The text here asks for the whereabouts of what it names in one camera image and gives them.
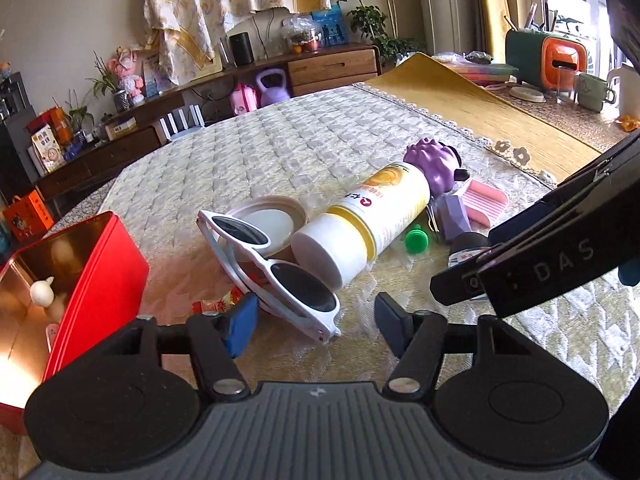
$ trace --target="pink dustpan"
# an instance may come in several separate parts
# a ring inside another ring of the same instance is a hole
[[[473,179],[454,194],[462,199],[466,215],[487,227],[492,227],[509,205],[509,199],[499,189]]]

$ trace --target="lace trim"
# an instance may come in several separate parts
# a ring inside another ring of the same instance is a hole
[[[370,94],[382,97],[383,99],[391,101],[399,106],[408,108],[409,110],[412,110],[433,121],[436,121],[437,123],[440,123],[451,130],[454,130],[455,132],[461,134],[466,139],[471,140],[478,146],[481,146],[482,148],[489,150],[495,155],[498,155],[500,158],[503,158],[508,163],[512,164],[524,173],[529,174],[550,189],[555,188],[558,184],[555,176],[553,176],[553,174],[551,174],[547,170],[535,170],[529,167],[531,156],[529,155],[527,149],[523,146],[514,148],[511,145],[510,140],[497,140],[494,142],[488,137],[476,137],[474,135],[474,131],[471,128],[458,126],[456,121],[445,121],[440,114],[430,114],[427,108],[421,108],[418,105],[407,102],[405,99],[396,97],[393,94],[389,94],[383,90],[374,88],[373,86],[369,86],[366,83],[354,83],[353,86],[369,92]]]

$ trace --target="white quilted cloth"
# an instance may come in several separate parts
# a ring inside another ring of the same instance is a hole
[[[500,158],[487,140],[365,86],[292,99],[179,140],[118,177],[102,210],[121,217],[149,261],[141,311],[163,324],[182,322],[193,301],[228,292],[230,282],[196,228],[199,209],[224,212],[250,198],[280,194],[299,199],[312,217],[361,179],[401,160],[405,147],[421,137],[455,146],[474,178],[503,190],[511,200],[503,218],[548,191],[540,180]],[[446,260],[446,248],[435,243],[427,253],[409,256],[396,240],[338,294],[343,336],[316,346],[264,314],[238,359],[242,373],[252,384],[382,382],[395,359],[374,323],[378,292],[389,292],[409,310],[442,312],[451,322],[473,323],[492,312],[485,301],[450,308],[435,303],[430,276]],[[601,388],[615,410],[638,375],[639,316],[635,290],[622,286],[612,272],[509,321]],[[169,356],[165,365],[193,382],[187,358]],[[447,357],[441,378],[469,365],[469,356]]]

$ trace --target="gray ribbed surface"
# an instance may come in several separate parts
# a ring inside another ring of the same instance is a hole
[[[198,434],[157,463],[114,474],[45,463],[30,480],[605,479],[580,464],[539,474],[478,462],[444,440],[415,404],[372,383],[265,383],[258,396],[209,412]]]

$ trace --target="flower pot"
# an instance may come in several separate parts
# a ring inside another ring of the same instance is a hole
[[[129,96],[126,90],[118,90],[113,93],[113,104],[116,106],[118,113],[129,109]]]

